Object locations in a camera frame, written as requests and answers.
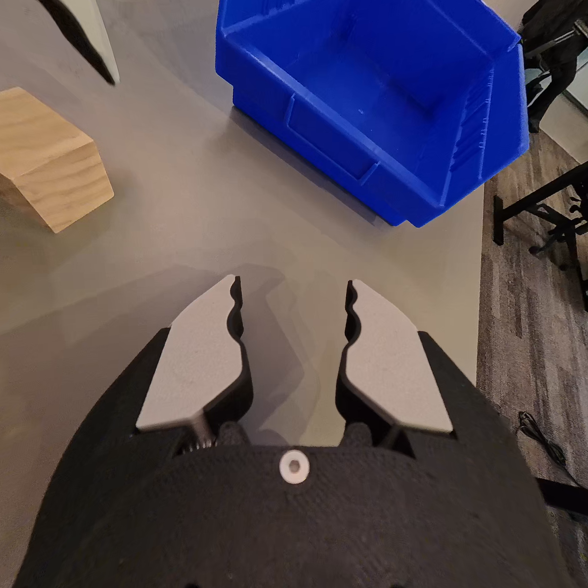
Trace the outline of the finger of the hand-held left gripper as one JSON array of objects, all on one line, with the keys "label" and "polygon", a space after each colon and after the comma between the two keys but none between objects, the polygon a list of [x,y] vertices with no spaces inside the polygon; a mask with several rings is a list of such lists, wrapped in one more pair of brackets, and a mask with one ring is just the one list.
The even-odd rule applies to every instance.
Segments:
[{"label": "finger of the hand-held left gripper", "polygon": [[107,84],[120,82],[111,43],[96,1],[39,1],[63,37]]}]

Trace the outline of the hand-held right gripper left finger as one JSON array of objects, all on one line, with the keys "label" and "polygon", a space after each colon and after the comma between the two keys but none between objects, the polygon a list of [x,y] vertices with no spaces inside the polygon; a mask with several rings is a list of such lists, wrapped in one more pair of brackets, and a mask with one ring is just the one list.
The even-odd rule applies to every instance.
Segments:
[{"label": "hand-held right gripper left finger", "polygon": [[143,406],[140,432],[189,428],[199,447],[216,444],[221,427],[252,406],[241,280],[227,275],[171,323]]}]

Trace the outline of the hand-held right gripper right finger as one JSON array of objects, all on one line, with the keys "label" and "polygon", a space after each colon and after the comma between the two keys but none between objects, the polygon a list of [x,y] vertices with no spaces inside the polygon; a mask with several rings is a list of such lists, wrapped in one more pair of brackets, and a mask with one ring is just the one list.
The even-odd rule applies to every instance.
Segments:
[{"label": "hand-held right gripper right finger", "polygon": [[436,378],[411,320],[364,282],[349,280],[346,344],[335,405],[345,431],[367,431],[374,447],[393,447],[407,431],[454,432]]}]

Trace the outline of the wooden cube block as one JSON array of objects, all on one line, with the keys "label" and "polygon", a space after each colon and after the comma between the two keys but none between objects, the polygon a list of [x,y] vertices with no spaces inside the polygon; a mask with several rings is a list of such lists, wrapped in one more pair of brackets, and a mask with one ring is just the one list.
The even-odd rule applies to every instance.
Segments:
[{"label": "wooden cube block", "polygon": [[91,137],[26,90],[1,92],[1,200],[59,233],[114,197]]}]

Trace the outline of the grey desk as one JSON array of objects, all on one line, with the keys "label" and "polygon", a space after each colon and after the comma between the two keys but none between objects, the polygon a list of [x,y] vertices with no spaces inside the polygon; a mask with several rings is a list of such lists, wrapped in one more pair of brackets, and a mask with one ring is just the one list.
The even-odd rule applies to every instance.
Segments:
[{"label": "grey desk", "polygon": [[215,72],[217,1],[99,1],[107,85],[36,1],[1,1],[1,89],[94,139],[114,198],[53,234],[1,203],[1,587],[97,399],[195,298],[242,282],[261,445],[333,445],[360,279],[476,381],[483,189],[393,228],[253,120]]}]

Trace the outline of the black desk foot bar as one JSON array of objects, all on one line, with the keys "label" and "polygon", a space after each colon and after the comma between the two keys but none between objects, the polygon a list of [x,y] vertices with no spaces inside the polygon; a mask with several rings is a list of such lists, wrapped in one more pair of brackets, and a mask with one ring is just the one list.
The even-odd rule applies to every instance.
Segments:
[{"label": "black desk foot bar", "polygon": [[548,506],[587,517],[587,489],[540,477],[535,480]]}]

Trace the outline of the black caster office chair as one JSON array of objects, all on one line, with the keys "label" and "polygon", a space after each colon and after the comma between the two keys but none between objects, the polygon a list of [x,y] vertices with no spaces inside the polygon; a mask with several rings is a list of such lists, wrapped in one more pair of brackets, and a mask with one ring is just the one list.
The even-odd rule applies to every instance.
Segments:
[{"label": "black caster office chair", "polygon": [[561,264],[559,268],[561,271],[570,268],[575,271],[583,307],[587,311],[587,278],[583,275],[577,247],[577,238],[587,234],[587,195],[577,193],[571,200],[573,204],[570,206],[569,212],[578,213],[579,216],[577,217],[566,217],[545,203],[532,207],[531,214],[551,223],[553,228],[548,231],[548,239],[542,246],[531,246],[528,251],[533,256],[538,256],[548,251],[556,243],[566,245],[569,262]]}]

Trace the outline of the deep blue plastic bin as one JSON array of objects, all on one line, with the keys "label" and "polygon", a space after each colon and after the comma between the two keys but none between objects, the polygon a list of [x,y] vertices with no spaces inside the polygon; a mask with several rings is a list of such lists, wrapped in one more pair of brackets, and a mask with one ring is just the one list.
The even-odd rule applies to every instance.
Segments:
[{"label": "deep blue plastic bin", "polygon": [[215,67],[235,107],[393,226],[529,148],[520,37],[483,1],[220,1]]}]

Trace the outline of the black metal table frame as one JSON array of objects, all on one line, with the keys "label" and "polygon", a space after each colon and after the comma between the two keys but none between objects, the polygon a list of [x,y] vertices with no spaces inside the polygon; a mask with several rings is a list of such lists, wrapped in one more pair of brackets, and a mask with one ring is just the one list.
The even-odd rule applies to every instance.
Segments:
[{"label": "black metal table frame", "polygon": [[540,204],[547,198],[561,192],[567,187],[573,186],[581,180],[587,180],[587,162],[577,165],[573,169],[563,173],[554,180],[534,190],[513,204],[504,207],[503,199],[494,195],[493,197],[493,242],[502,246],[504,244],[504,223],[522,212],[530,212],[533,207]]}]

